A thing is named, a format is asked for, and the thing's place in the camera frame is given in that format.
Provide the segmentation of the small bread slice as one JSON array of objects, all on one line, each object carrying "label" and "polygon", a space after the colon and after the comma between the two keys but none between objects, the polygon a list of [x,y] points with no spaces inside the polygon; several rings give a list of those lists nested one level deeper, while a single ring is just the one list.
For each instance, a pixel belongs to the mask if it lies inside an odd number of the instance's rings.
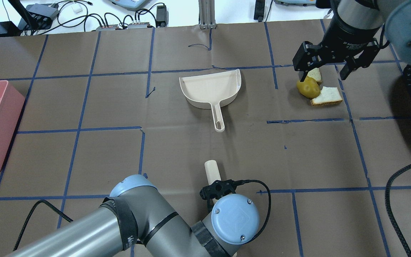
[{"label": "small bread slice", "polygon": [[314,68],[307,73],[307,76],[314,79],[320,86],[323,83],[323,78],[321,75],[321,70],[319,68]]}]

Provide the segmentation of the beige plastic dustpan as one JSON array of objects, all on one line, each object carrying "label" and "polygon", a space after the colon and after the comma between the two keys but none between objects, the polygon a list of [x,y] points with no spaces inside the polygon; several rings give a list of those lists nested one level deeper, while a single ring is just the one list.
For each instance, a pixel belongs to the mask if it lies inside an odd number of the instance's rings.
[{"label": "beige plastic dustpan", "polygon": [[215,131],[224,132],[225,124],[221,108],[233,102],[241,89],[240,69],[180,77],[178,80],[188,103],[198,109],[211,110]]}]

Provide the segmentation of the yellow potato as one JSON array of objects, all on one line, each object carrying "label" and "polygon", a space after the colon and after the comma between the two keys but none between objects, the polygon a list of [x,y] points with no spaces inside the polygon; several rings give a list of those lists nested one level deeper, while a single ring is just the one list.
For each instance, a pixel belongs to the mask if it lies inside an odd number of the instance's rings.
[{"label": "yellow potato", "polygon": [[298,80],[296,82],[296,88],[301,95],[309,99],[316,98],[321,94],[317,81],[309,76],[307,76],[303,82]]}]

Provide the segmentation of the beige hand brush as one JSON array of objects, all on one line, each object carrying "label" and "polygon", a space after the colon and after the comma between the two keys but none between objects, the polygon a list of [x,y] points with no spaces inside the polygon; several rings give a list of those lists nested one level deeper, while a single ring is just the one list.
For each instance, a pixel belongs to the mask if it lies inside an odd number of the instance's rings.
[{"label": "beige hand brush", "polygon": [[212,185],[215,181],[221,181],[218,164],[215,160],[208,160],[204,163],[204,169],[207,176],[208,185]]}]

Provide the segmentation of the large bread slice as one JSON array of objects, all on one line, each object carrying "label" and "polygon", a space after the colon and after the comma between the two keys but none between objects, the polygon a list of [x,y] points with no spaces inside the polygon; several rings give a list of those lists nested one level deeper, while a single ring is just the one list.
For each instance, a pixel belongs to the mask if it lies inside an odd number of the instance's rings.
[{"label": "large bread slice", "polygon": [[343,101],[341,93],[336,87],[323,87],[320,95],[310,101],[312,106],[340,104]]}]

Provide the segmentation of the aluminium frame post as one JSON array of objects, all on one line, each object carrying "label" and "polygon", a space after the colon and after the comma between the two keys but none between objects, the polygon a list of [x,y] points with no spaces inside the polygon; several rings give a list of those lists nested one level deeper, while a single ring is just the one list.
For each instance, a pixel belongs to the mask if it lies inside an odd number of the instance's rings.
[{"label": "aluminium frame post", "polygon": [[201,30],[215,29],[215,0],[199,0],[199,28]]}]

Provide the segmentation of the black usb hub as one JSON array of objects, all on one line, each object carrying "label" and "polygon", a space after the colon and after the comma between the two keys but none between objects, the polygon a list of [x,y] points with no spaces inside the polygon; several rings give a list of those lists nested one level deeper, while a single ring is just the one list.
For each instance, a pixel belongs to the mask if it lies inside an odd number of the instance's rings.
[{"label": "black usb hub", "polygon": [[52,26],[54,19],[59,14],[59,4],[31,4],[26,7],[31,16],[39,23],[42,29],[48,29]]}]

